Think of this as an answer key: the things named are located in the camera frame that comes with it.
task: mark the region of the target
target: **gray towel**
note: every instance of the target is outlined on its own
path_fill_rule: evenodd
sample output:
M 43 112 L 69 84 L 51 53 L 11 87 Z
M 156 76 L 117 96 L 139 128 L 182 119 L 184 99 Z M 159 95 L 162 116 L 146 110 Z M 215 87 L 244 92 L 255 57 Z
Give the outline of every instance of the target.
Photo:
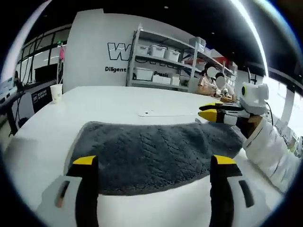
M 72 146 L 65 171 L 97 155 L 99 193 L 136 195 L 178 187 L 209 174 L 213 154 L 235 157 L 243 138 L 228 125 L 119 125 L 89 122 Z

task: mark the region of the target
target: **seated person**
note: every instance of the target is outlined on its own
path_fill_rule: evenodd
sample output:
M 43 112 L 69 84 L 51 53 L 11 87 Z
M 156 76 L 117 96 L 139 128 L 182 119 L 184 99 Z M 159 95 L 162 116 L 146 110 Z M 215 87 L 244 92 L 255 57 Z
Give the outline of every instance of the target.
M 232 101 L 237 101 L 237 97 L 235 95 L 235 92 L 228 83 L 226 83 L 226 79 L 223 73 L 218 72 L 216 74 L 216 85 L 217 88 L 221 91 L 221 94 L 228 93 L 232 97 Z
M 198 83 L 197 93 L 205 96 L 214 96 L 216 94 L 217 85 L 214 78 L 211 78 L 207 74 L 207 70 L 210 67 L 214 67 L 213 64 L 207 63 L 204 67 L 204 70 L 201 72 L 202 77 Z

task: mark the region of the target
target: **white table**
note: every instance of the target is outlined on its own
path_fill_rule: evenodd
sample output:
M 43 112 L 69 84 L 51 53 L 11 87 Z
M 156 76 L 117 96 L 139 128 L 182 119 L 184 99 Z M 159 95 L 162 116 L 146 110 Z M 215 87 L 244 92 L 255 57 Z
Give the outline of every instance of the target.
M 21 197 L 35 210 L 58 175 L 80 128 L 89 121 L 126 124 L 193 122 L 211 97 L 140 87 L 77 87 L 59 104 L 48 104 L 18 131 L 6 151 L 9 174 Z M 242 172 L 266 194 L 273 209 L 281 195 L 263 178 L 245 151 L 235 158 Z M 105 227 L 207 227 L 211 216 L 209 176 L 165 192 L 98 198 Z

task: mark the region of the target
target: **ceiling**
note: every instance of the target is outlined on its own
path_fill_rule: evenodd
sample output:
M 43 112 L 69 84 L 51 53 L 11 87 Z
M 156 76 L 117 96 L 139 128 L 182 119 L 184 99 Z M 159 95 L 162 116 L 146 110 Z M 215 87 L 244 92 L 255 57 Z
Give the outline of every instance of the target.
M 21 14 L 30 15 L 41 1 L 26 5 Z M 78 11 L 103 8 L 105 13 L 123 13 L 155 19 L 178 27 L 192 35 L 202 37 L 207 45 L 223 56 L 235 61 L 240 67 L 247 62 L 262 64 L 260 51 L 252 32 L 229 0 L 138 0 L 125 1 L 59 1 L 53 0 L 35 23 L 27 40 L 51 30 L 70 24 Z M 276 25 L 268 15 L 251 0 L 242 1 L 260 35 L 267 63 L 270 67 L 294 77 L 296 56 Z M 277 8 L 285 15 L 297 36 L 303 40 L 301 12 L 303 3 L 297 0 L 277 0 Z

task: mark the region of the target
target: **white cup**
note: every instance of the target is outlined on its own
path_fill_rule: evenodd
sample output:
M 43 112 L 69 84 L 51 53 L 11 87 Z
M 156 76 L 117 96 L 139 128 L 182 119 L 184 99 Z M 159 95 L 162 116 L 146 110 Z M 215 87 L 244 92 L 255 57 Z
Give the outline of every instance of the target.
M 62 84 L 51 85 L 53 103 L 58 103 L 62 98 Z

